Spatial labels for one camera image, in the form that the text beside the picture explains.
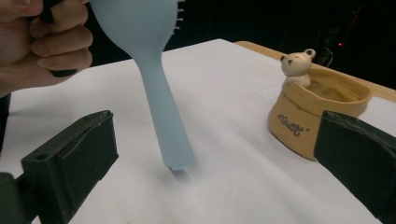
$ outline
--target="logo on pot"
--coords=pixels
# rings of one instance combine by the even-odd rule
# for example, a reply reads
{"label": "logo on pot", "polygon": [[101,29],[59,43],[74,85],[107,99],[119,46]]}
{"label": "logo on pot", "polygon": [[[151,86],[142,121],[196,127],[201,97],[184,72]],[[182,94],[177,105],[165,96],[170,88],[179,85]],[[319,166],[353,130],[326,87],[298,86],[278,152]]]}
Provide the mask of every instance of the logo on pot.
{"label": "logo on pot", "polygon": [[301,132],[303,131],[309,132],[309,129],[305,129],[304,127],[301,127],[298,124],[291,123],[290,121],[288,121],[288,117],[284,115],[280,114],[277,116],[277,118],[280,120],[280,123],[285,125],[296,137],[300,136]]}

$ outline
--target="bear figurine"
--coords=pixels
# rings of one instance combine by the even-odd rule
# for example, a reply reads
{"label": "bear figurine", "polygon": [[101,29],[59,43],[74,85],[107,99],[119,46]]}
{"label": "bear figurine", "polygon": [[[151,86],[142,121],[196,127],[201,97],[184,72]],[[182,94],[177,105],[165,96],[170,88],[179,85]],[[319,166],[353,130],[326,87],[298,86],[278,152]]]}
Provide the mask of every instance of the bear figurine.
{"label": "bear figurine", "polygon": [[315,55],[316,52],[313,49],[306,49],[304,52],[283,55],[280,61],[286,79],[283,82],[282,88],[285,88],[293,82],[300,84],[302,87],[311,85],[311,80],[307,72],[311,68],[312,59]]}

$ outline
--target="person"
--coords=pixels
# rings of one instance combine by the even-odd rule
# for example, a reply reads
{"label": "person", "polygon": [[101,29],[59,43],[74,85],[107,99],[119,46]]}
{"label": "person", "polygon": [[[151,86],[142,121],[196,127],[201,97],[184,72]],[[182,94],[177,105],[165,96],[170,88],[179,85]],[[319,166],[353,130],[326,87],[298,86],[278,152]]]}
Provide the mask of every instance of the person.
{"label": "person", "polygon": [[63,0],[51,8],[54,23],[38,18],[43,0],[0,1],[0,97],[62,83],[51,71],[92,63],[92,33],[84,26],[89,0]]}

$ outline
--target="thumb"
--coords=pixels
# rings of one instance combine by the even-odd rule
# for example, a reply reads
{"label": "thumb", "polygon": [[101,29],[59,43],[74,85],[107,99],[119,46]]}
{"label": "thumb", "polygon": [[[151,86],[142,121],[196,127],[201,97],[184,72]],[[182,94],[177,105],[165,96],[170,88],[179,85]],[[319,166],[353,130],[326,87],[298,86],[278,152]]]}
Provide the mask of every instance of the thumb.
{"label": "thumb", "polygon": [[42,0],[1,0],[0,22],[14,21],[19,17],[37,16],[42,10]]}

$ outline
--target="white surface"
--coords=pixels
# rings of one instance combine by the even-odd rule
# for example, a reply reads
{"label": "white surface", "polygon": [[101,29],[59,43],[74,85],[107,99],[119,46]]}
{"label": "white surface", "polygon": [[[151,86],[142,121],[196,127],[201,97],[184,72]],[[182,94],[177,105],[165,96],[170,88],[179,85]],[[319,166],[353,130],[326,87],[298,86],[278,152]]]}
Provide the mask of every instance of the white surface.
{"label": "white surface", "polygon": [[[0,171],[20,175],[30,151],[109,109],[120,157],[71,223],[380,223],[318,162],[267,130],[284,78],[279,61],[214,40],[167,51],[163,65],[197,159],[185,172],[163,166],[134,61],[13,93]],[[396,135],[395,112],[373,98],[361,119]]]}

